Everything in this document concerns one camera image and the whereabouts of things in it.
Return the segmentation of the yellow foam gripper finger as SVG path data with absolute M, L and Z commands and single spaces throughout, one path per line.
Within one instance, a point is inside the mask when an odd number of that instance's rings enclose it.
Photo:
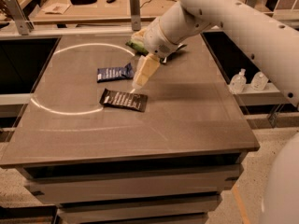
M 131 39 L 132 40 L 136 40 L 136 41 L 142 41 L 144 38 L 144 34 L 146 33 L 147 29 L 146 28 L 142 28 L 141 30 L 133 33 L 131 35 Z
M 157 71 L 160 66 L 160 58 L 154 54 L 141 56 L 137 63 L 132 86 L 134 89 L 141 89 Z

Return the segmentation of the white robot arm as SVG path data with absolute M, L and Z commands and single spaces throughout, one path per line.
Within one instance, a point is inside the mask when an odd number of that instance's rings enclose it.
M 293 105 L 299 106 L 299 34 L 239 0 L 178 0 L 143 34 L 147 56 L 138 62 L 133 87 L 142 88 L 161 58 L 178 44 L 218 26 Z M 299 224 L 299 134 L 272 163 L 259 224 Z

